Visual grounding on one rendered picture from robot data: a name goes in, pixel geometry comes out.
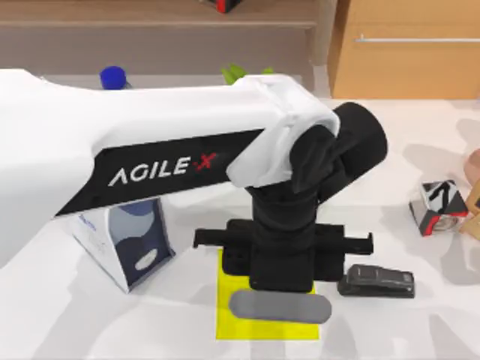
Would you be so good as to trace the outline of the pale grey rounded box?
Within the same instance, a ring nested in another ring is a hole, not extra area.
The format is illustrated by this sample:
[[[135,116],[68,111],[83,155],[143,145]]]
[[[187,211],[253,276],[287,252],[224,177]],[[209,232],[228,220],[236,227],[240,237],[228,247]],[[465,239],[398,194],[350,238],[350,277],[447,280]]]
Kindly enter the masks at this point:
[[[332,315],[332,303],[323,295],[240,289],[229,298],[238,318],[323,324]]]

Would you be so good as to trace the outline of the flat yellow square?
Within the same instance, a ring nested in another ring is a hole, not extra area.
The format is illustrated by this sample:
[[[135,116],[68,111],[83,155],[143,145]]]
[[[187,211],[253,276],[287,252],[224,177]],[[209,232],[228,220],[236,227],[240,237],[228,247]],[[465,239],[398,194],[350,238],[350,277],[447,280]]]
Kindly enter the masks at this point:
[[[228,341],[315,341],[320,339],[318,325],[298,322],[240,319],[229,309],[231,295],[250,290],[245,276],[226,274],[222,266],[223,251],[217,251],[216,339]]]

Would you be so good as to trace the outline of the black stapler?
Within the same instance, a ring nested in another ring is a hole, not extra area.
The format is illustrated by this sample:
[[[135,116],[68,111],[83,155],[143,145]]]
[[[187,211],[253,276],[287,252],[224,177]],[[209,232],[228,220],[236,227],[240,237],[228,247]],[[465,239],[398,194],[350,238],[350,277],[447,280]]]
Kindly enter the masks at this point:
[[[342,296],[413,299],[416,284],[411,271],[354,264],[337,283],[337,291]]]

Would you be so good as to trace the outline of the white and blue box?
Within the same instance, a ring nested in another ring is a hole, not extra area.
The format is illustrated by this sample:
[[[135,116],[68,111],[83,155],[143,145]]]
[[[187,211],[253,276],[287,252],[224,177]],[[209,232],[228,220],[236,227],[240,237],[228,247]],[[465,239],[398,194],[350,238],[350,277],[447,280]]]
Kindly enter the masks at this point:
[[[176,255],[159,198],[74,215],[69,227],[73,238],[124,293]]]

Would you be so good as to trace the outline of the black white red box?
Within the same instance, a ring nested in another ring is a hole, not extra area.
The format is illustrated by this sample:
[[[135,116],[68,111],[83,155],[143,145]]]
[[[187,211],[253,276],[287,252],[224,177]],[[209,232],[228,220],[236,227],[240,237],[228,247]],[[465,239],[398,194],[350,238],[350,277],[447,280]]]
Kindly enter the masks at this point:
[[[457,228],[469,210],[453,179],[422,182],[409,210],[421,236]]]

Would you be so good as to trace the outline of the wooden framed board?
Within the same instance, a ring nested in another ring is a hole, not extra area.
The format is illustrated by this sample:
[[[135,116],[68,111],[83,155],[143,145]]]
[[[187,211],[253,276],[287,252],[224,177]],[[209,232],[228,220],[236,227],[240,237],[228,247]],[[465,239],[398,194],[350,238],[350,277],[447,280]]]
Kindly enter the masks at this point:
[[[469,216],[460,225],[458,232],[480,241],[480,179],[473,185],[465,203]]]

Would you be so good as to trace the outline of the green plant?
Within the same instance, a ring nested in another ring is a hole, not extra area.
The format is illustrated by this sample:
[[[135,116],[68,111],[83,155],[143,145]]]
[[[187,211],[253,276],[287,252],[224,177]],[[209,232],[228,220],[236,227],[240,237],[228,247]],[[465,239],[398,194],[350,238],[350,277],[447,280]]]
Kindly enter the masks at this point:
[[[261,70],[260,72],[251,73],[247,71],[244,67],[230,63],[226,67],[222,67],[220,72],[223,76],[223,80],[226,85],[231,86],[241,78],[250,75],[270,75],[275,74],[275,70],[272,67],[267,67]]]

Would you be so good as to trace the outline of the pink rounded object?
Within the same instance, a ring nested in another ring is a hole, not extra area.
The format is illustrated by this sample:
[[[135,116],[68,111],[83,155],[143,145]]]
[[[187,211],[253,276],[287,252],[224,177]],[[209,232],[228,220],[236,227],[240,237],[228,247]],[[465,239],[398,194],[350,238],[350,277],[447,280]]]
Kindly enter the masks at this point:
[[[463,171],[471,186],[474,186],[480,180],[480,148],[473,151],[466,159]]]

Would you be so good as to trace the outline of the wooden cupboard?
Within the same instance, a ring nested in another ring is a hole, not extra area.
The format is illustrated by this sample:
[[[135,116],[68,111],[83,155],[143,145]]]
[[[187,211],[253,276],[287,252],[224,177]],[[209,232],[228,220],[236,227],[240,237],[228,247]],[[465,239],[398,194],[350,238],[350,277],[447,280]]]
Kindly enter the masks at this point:
[[[337,0],[328,79],[338,99],[480,97],[480,43],[357,43],[480,38],[480,0]]]

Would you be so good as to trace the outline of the wooden open shelves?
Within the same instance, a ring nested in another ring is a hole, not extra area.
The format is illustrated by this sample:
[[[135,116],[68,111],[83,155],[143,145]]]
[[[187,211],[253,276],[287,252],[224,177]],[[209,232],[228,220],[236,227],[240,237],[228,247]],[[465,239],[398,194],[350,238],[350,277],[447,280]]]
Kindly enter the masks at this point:
[[[0,0],[0,68],[94,74],[216,74],[229,63],[308,68],[317,0]]]

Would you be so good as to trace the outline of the red and black object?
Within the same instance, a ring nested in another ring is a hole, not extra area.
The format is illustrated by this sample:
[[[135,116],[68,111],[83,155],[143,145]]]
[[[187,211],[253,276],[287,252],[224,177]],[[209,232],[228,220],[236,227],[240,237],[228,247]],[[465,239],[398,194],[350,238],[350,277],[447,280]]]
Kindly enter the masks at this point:
[[[228,14],[234,10],[244,0],[200,0],[209,6],[212,6],[220,14]]]

